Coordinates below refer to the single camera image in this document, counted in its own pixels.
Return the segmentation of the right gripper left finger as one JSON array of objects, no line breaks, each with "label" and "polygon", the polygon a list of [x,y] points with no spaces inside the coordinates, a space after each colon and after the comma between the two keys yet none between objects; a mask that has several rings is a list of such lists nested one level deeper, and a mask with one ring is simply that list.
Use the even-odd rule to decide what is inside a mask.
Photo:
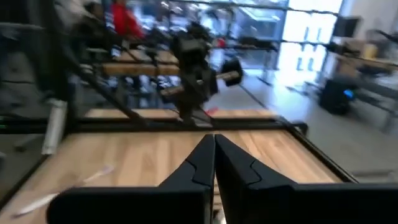
[{"label": "right gripper left finger", "polygon": [[212,224],[215,137],[206,134],[156,187],[80,187],[57,195],[47,224]]}]

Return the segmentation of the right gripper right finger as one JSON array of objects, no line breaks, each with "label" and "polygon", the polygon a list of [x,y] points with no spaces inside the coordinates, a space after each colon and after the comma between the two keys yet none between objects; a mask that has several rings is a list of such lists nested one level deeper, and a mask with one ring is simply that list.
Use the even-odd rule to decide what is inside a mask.
[{"label": "right gripper right finger", "polygon": [[215,143],[227,224],[398,224],[398,184],[299,184],[221,134]]}]

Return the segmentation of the wooden background table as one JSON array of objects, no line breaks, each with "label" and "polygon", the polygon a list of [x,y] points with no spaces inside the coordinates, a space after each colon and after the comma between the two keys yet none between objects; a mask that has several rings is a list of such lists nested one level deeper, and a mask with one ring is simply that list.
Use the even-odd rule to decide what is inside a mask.
[{"label": "wooden background table", "polygon": [[176,76],[193,72],[194,69],[205,70],[210,68],[206,61],[191,64],[180,63],[175,55],[167,50],[157,52],[156,65],[143,50],[130,50],[129,53],[124,52],[115,61],[102,63],[101,68],[108,75],[127,75],[130,77],[139,75],[150,77],[157,75]]}]

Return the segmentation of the person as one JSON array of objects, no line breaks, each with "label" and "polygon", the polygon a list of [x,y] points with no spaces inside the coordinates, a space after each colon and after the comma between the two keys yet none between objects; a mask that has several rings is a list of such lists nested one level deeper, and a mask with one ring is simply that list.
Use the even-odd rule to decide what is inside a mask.
[{"label": "person", "polygon": [[131,40],[144,38],[139,23],[126,6],[126,0],[113,0],[111,12],[116,33]]}]

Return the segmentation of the black computer tower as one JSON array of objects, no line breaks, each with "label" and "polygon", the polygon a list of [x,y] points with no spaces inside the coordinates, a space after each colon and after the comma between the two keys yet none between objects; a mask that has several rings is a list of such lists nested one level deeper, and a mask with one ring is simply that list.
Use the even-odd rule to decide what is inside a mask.
[{"label": "black computer tower", "polygon": [[318,105],[331,114],[346,115],[354,100],[355,89],[357,85],[345,78],[328,79],[320,92]]}]

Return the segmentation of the black computer monitor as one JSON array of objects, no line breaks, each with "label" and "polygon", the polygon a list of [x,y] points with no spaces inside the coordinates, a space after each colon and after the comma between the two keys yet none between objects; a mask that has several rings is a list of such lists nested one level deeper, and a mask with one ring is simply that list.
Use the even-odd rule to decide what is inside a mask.
[{"label": "black computer monitor", "polygon": [[357,26],[361,23],[362,17],[338,17],[333,29],[333,37],[354,37]]}]

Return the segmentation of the black aluminium rig frame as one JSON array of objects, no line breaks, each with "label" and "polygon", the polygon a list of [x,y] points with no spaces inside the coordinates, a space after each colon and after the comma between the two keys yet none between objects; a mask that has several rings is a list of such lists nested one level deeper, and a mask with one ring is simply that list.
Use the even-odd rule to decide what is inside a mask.
[{"label": "black aluminium rig frame", "polygon": [[[212,126],[187,125],[175,118],[144,118],[139,114],[123,108],[123,117],[121,118],[85,118],[74,119],[72,121],[72,131],[83,133],[133,133],[138,135],[144,133],[146,136],[153,136],[155,133],[164,138],[167,134],[182,134],[187,132],[202,132],[203,136],[217,134],[223,136],[225,131],[257,131],[264,134],[266,131],[287,131],[315,158],[320,165],[324,167],[327,174],[334,175],[337,178],[335,183],[323,184],[342,184],[358,182],[350,176],[345,170],[335,164],[315,145],[313,145],[297,129],[296,124],[284,121],[282,118],[218,118],[214,120]],[[216,169],[214,178],[214,189],[218,188]]]}]

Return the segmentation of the silver post bracket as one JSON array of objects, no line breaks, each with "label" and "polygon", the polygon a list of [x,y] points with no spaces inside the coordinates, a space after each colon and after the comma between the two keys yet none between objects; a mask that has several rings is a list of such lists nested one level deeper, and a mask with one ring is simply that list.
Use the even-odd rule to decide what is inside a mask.
[{"label": "silver post bracket", "polygon": [[68,103],[66,101],[53,99],[51,104],[52,107],[50,110],[50,116],[42,146],[43,155],[51,155],[56,153],[58,144],[64,132],[65,118],[68,111]]}]

